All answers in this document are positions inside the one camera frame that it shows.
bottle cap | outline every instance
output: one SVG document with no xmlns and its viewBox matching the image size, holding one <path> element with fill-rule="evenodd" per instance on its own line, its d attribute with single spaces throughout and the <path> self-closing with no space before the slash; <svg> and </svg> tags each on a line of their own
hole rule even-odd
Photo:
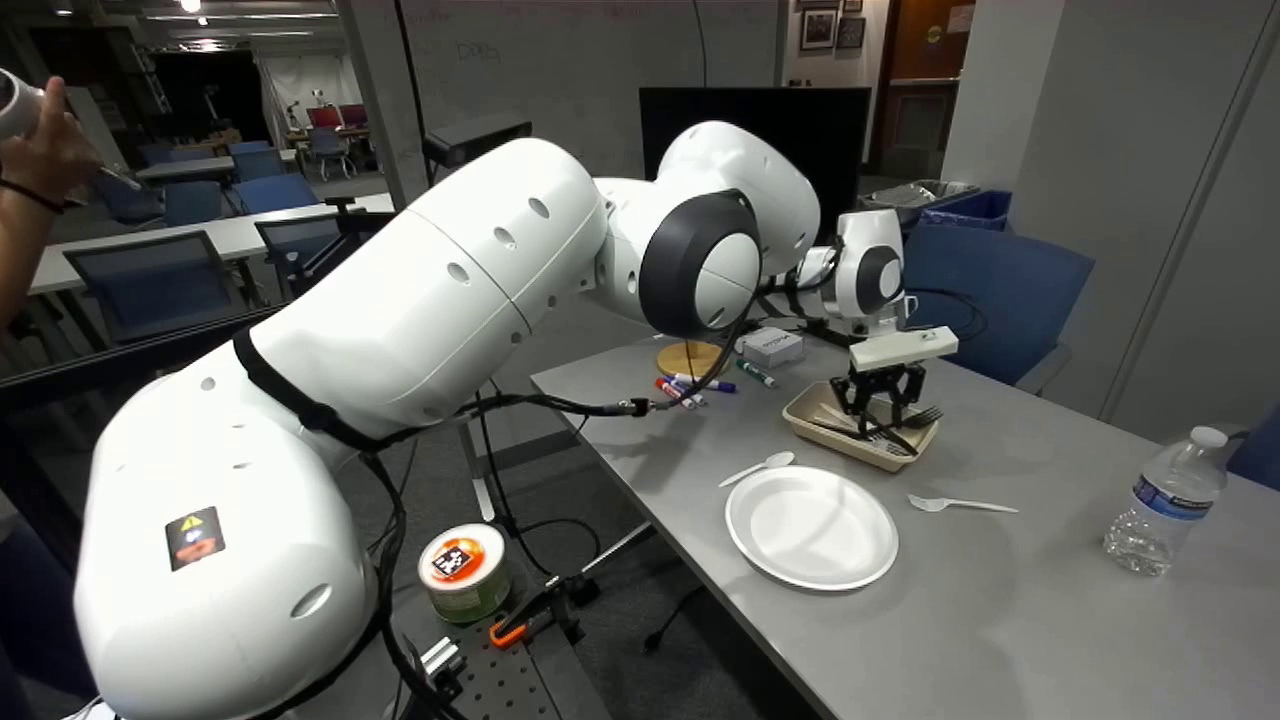
<svg viewBox="0 0 1280 720">
<path fill-rule="evenodd" d="M 1199 444 L 1199 447 L 1229 447 L 1229 433 L 1207 430 L 1207 425 L 1195 425 L 1195 430 L 1192 430 L 1192 444 Z"/>
</svg>

bottle label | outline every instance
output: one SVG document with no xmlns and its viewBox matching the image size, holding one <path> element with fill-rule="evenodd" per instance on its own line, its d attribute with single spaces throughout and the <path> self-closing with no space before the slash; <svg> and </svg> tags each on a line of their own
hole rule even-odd
<svg viewBox="0 0 1280 720">
<path fill-rule="evenodd" d="M 1211 510 L 1211 501 L 1166 497 L 1166 491 L 1160 491 L 1149 478 L 1139 478 L 1139 482 L 1132 483 L 1132 497 L 1137 497 L 1139 504 L 1149 504 L 1153 513 L 1175 518 L 1175 520 L 1203 520 L 1207 510 Z"/>
</svg>

person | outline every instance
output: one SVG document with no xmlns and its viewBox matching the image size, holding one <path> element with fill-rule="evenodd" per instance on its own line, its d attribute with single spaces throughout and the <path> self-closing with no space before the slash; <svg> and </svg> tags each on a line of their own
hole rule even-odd
<svg viewBox="0 0 1280 720">
<path fill-rule="evenodd" d="M 0 329 L 18 312 L 57 212 L 90 179 L 97 158 L 65 107 L 65 82 L 45 85 L 30 138 L 0 139 Z M 36 717 L 18 672 L 75 699 L 97 697 L 75 626 L 72 581 L 0 491 L 0 717 Z"/>
</svg>

sticker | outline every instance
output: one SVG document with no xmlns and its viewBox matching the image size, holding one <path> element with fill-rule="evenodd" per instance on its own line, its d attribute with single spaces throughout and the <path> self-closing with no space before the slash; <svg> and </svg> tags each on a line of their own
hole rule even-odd
<svg viewBox="0 0 1280 720">
<path fill-rule="evenodd" d="M 1171 518 L 1171 520 L 1203 520 L 1207 510 L 1211 510 L 1211 501 L 1160 491 L 1149 478 L 1139 478 L 1132 483 L 1132 497 L 1143 501 L 1153 513 Z"/>
<path fill-rule="evenodd" d="M 166 565 L 177 572 L 228 549 L 225 524 L 217 520 L 217 510 L 199 510 L 199 513 L 187 513 L 187 518 L 165 524 L 165 540 L 166 540 Z"/>
<path fill-rule="evenodd" d="M 476 577 L 480 565 L 485 565 L 485 549 L 471 536 L 447 536 L 431 555 L 431 567 L 443 586 L 460 586 Z"/>
</svg>

computer monitor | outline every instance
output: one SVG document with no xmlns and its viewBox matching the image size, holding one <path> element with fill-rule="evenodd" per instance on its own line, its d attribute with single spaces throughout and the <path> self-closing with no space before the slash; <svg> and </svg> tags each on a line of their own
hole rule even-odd
<svg viewBox="0 0 1280 720">
<path fill-rule="evenodd" d="M 819 231 L 857 204 L 868 89 L 640 89 L 644 175 L 695 119 L 739 125 L 782 151 L 819 196 Z"/>
</svg>

